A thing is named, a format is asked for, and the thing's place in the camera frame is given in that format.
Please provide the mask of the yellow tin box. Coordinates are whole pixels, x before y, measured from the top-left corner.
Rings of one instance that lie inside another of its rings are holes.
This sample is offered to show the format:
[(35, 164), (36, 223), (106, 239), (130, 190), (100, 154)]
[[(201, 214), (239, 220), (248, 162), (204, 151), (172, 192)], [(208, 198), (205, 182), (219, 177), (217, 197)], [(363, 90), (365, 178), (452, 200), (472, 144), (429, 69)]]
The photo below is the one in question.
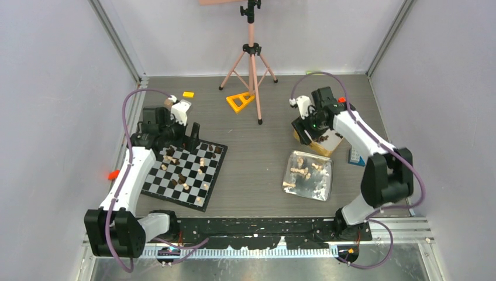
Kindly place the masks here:
[(319, 141), (312, 141), (306, 147), (313, 150), (317, 155), (330, 157), (343, 140), (343, 136), (332, 130), (327, 130)]

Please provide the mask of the black white chess board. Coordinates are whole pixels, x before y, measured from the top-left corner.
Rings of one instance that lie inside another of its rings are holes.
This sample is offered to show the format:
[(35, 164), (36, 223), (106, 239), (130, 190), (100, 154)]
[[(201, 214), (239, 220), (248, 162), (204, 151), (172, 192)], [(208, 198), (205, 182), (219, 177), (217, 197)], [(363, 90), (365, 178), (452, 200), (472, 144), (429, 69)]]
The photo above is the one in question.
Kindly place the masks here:
[(200, 140), (192, 152), (163, 149), (144, 180), (141, 193), (205, 212), (228, 147)]

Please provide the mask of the silver metal tray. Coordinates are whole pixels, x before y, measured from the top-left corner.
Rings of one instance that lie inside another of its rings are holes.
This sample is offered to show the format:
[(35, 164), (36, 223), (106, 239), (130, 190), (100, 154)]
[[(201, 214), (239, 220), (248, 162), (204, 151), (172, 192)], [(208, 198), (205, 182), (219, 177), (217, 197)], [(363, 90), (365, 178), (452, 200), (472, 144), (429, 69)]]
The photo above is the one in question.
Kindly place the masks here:
[[(308, 168), (304, 176), (292, 173), (290, 168)], [(281, 188), (295, 196), (327, 201), (332, 191), (333, 162), (330, 158), (302, 151), (290, 153)]]

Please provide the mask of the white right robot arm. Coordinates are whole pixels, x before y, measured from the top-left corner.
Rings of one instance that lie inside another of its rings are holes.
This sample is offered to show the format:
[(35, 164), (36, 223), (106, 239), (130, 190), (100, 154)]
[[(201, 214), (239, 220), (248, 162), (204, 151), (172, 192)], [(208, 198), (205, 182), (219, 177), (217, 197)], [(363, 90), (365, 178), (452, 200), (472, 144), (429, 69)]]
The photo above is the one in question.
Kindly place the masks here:
[(374, 132), (345, 98), (335, 98), (330, 87), (319, 88), (310, 97), (291, 97), (290, 106), (299, 117), (292, 126), (301, 144), (317, 141), (325, 132), (343, 136), (366, 165), (360, 194), (336, 211), (333, 232), (341, 240), (357, 233), (357, 225), (414, 192), (413, 157), (407, 148), (398, 149)]

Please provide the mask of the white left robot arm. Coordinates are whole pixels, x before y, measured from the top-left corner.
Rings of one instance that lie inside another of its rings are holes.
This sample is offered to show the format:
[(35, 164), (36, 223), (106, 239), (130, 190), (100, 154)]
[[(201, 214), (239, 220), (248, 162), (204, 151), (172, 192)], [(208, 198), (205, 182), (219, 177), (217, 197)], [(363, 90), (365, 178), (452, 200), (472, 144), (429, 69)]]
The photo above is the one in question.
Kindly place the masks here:
[(136, 218), (136, 206), (145, 179), (165, 148), (197, 144), (199, 124), (185, 134), (189, 107), (181, 103), (144, 109), (140, 129), (127, 141), (123, 166), (111, 191), (97, 209), (84, 216), (92, 253), (100, 257), (138, 258), (144, 246), (159, 237), (173, 242), (180, 233), (173, 211), (152, 211)]

